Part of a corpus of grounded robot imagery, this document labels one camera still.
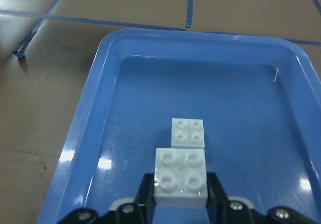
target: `white lego brick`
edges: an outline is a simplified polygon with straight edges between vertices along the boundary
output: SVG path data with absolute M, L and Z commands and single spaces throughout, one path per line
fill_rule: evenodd
M 203 149 L 203 120 L 172 119 L 172 148 Z
M 203 149 L 156 149 L 154 199 L 157 206 L 204 208 L 207 197 Z

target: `white building block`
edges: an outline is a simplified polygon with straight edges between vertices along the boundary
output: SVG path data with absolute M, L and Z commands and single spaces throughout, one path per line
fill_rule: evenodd
M 204 208 L 207 202 L 202 149 L 156 149 L 154 199 L 157 206 Z
M 203 149 L 203 120 L 172 119 L 172 148 Z

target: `blue plastic bin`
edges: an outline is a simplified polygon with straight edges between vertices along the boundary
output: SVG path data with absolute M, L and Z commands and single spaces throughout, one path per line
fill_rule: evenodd
M 38 223 L 135 196 L 172 118 L 204 120 L 207 171 L 228 195 L 321 222 L 321 83 L 307 55 L 277 38 L 131 29 L 100 43 Z M 208 218 L 157 208 L 167 222 Z

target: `screw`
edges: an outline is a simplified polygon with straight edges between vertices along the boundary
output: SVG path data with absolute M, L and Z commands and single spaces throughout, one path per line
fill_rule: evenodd
M 233 209 L 233 210 L 241 210 L 243 209 L 243 205 L 242 203 L 238 202 L 238 201 L 232 201 L 230 203 L 230 207 Z
M 275 214 L 280 219 L 288 219 L 290 214 L 284 209 L 276 209 Z
M 127 205 L 124 205 L 124 206 L 122 207 L 122 212 L 123 212 L 123 213 L 128 214 L 128 213 L 131 213 L 131 212 L 133 212 L 133 211 L 134 211 L 134 207 L 133 207 L 131 204 L 127 204 Z
M 78 218 L 80 220 L 87 220 L 91 217 L 91 214 L 89 212 L 79 213 Z

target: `metal bolt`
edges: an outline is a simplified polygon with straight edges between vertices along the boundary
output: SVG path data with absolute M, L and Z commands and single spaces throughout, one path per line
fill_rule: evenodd
M 238 201 L 232 201 L 230 203 L 230 207 L 233 209 L 233 210 L 241 210 L 243 209 L 243 205 L 242 203 L 238 202 Z
M 122 212 L 123 213 L 128 214 L 128 213 L 131 213 L 133 211 L 134 211 L 134 207 L 131 204 L 127 204 L 127 205 L 122 207 Z
M 276 209 L 275 214 L 280 219 L 288 219 L 290 214 L 284 209 Z
M 87 220 L 91 217 L 91 214 L 89 212 L 79 213 L 78 218 L 80 220 Z

